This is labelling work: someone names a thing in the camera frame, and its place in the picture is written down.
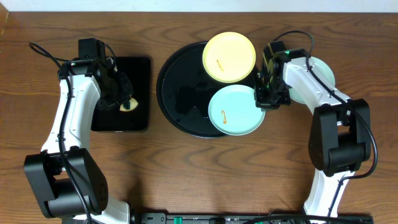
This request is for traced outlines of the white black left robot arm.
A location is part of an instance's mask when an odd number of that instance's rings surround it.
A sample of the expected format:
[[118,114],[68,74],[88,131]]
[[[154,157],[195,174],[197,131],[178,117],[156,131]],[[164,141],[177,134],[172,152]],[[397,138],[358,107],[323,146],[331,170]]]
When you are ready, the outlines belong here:
[[28,155],[24,172],[46,218],[83,223],[129,223],[126,202],[110,196],[104,174],[91,157],[90,130],[100,87],[92,75],[60,80],[60,101],[51,132],[38,154]]

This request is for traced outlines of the yellow plate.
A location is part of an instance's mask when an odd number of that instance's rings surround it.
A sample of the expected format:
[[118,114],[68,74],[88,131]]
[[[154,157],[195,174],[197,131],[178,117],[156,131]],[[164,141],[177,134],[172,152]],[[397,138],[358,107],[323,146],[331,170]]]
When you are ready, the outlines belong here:
[[246,36],[237,32],[223,32],[206,43],[202,62],[214,80],[235,83],[252,72],[256,63],[256,51]]

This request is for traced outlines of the green yellow sponge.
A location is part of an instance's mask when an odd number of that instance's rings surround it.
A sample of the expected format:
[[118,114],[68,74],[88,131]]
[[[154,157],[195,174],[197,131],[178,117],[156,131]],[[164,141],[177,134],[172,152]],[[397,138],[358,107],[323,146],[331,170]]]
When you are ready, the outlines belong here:
[[128,112],[128,111],[132,111],[132,110],[136,109],[137,106],[138,106],[137,100],[134,99],[134,98],[130,98],[129,101],[124,102],[120,106],[119,110],[122,111],[122,112]]

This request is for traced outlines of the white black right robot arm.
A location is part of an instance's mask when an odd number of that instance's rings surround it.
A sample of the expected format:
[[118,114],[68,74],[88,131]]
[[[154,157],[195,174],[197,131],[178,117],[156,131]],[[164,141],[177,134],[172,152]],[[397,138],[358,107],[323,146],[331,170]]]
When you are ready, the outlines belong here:
[[264,111],[292,101],[310,110],[308,152],[315,176],[303,211],[306,223],[333,223],[346,184],[371,155],[368,103],[340,92],[325,62],[304,49],[285,47],[264,48],[254,96]]

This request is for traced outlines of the light blue plate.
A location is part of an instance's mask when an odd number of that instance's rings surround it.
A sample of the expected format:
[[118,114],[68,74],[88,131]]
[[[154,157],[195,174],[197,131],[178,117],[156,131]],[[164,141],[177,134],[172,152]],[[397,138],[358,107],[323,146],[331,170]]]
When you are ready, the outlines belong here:
[[242,136],[256,130],[266,112],[256,106],[253,88],[229,85],[212,96],[208,115],[214,127],[222,133]]
[[[312,57],[315,66],[321,71],[322,75],[333,85],[336,85],[335,76],[332,69],[321,59]],[[303,98],[293,88],[289,89],[290,99],[297,103],[305,104]]]

